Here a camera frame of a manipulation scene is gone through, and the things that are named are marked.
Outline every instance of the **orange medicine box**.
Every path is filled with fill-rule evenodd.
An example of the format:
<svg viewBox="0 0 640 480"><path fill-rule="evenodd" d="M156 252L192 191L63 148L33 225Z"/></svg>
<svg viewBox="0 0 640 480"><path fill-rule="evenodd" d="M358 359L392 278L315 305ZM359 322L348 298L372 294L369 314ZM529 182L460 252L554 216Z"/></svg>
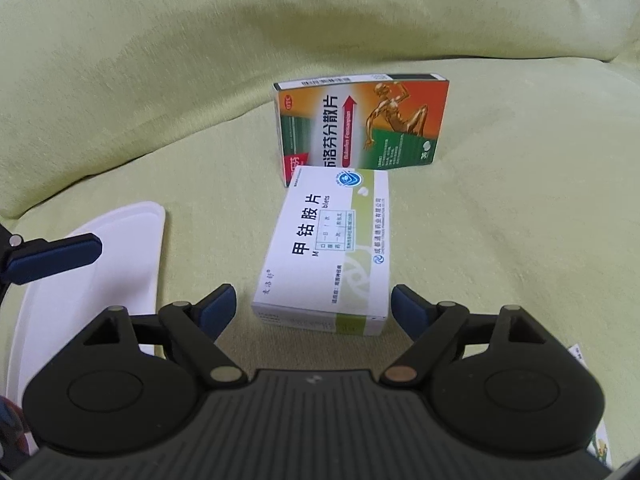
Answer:
<svg viewBox="0 0 640 480"><path fill-rule="evenodd" d="M274 88L288 186L299 165L389 170L430 164L449 81L437 74L370 74Z"/></svg>

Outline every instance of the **light green couch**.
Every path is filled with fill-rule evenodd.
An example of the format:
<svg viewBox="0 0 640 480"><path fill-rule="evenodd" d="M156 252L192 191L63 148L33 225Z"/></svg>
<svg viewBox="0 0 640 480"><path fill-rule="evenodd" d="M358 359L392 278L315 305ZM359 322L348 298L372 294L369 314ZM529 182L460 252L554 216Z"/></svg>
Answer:
<svg viewBox="0 0 640 480"><path fill-rule="evenodd" d="M433 165L389 175L392 283L519 303L580 343L614 464L640 452L640 0L0 0L0 31L5 221L55 238L161 203L159 304L232 283L219 345L249 371L379 372L410 343L393 320L357 338L251 313L286 192L270 83L446 76ZM0 309L0 370L23 293Z"/></svg>

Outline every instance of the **red arrow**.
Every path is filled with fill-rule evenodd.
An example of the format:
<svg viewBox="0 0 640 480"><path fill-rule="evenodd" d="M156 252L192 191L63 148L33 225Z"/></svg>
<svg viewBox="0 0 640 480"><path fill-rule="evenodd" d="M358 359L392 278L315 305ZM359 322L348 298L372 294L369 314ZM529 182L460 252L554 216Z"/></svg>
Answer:
<svg viewBox="0 0 640 480"><path fill-rule="evenodd" d="M351 164L351 134L353 133L353 113L356 109L356 101L348 96L342 105L342 167L348 168Z"/></svg>

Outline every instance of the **blue gripper pad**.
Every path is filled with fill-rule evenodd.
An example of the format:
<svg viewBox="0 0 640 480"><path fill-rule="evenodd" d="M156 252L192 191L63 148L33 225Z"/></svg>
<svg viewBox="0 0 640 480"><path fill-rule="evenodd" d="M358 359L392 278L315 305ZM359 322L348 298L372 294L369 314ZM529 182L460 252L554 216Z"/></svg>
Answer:
<svg viewBox="0 0 640 480"><path fill-rule="evenodd" d="M66 270L94 263L102 254L102 242L87 234L43 244L42 250L17 250L6 270L0 274L4 282L23 285Z"/></svg>
<svg viewBox="0 0 640 480"><path fill-rule="evenodd" d="M437 318L437 308L406 285L396 285L391 291L391 314L400 328L416 341Z"/></svg>
<svg viewBox="0 0 640 480"><path fill-rule="evenodd" d="M236 315L236 290L229 285L219 286L194 305L198 327L215 341Z"/></svg>

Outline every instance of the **barcode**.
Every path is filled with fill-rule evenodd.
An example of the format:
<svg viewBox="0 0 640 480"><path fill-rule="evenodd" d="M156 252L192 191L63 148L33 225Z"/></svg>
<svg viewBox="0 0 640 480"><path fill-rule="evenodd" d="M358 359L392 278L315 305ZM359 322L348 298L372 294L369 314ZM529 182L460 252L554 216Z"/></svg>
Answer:
<svg viewBox="0 0 640 480"><path fill-rule="evenodd" d="M324 77L321 79L307 79L305 81L301 81L300 84L302 86L320 86L320 85L331 85L335 83L350 83L351 79L348 77Z"/></svg>

